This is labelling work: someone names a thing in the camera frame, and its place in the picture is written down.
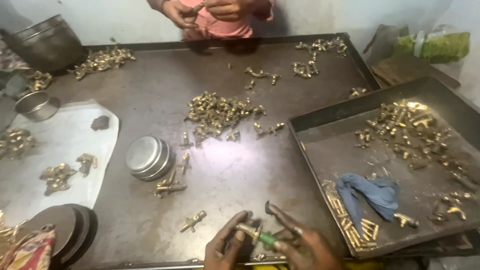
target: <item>hand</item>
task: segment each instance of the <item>hand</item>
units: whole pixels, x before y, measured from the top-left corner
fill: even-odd
[[[148,0],[150,7],[163,13],[178,28],[198,28],[195,23],[198,13],[192,12],[192,7],[187,7],[180,1]]]
[[[247,211],[237,213],[227,224],[208,242],[205,247],[204,270],[233,270],[237,254],[243,245],[245,233],[236,231],[228,242],[227,237],[235,230],[235,226],[246,219]]]
[[[268,10],[271,7],[268,0],[205,0],[204,3],[214,18],[224,22],[236,22],[260,8],[263,10],[266,5]]]
[[[300,235],[300,242],[310,250],[311,257],[306,257],[291,245],[282,241],[276,241],[274,248],[287,257],[292,268],[296,270],[342,269],[340,259],[332,252],[321,233],[294,220],[277,206],[273,204],[267,205],[268,210],[275,215],[280,223],[296,235]]]

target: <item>steel container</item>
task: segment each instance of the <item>steel container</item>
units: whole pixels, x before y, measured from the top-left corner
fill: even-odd
[[[60,108],[60,100],[50,97],[44,91],[30,93],[19,99],[15,111],[32,122],[39,122],[52,117]]]
[[[166,142],[153,136],[143,136],[130,145],[125,164],[136,178],[152,181],[168,171],[170,156],[170,146]]]
[[[8,47],[32,68],[61,70],[84,55],[80,40],[60,15],[3,37]]]

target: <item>green tape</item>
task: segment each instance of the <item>green tape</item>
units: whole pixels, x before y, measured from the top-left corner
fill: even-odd
[[[269,233],[260,233],[258,240],[264,244],[273,245],[273,243],[276,241],[276,238]]]

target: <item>green plastic bag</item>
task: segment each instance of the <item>green plastic bag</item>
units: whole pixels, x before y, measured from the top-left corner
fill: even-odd
[[[431,64],[440,64],[459,61],[468,54],[469,49],[470,32],[441,36],[433,33],[424,37],[419,35],[399,37],[394,44],[393,55],[414,54]]]

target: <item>blue cloth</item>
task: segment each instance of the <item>blue cloth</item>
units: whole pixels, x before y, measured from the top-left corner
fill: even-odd
[[[358,174],[346,173],[338,178],[336,190],[359,233],[362,232],[360,222],[363,210],[356,191],[362,193],[370,206],[386,220],[391,221],[398,208],[399,187],[392,179],[377,178],[368,181]]]

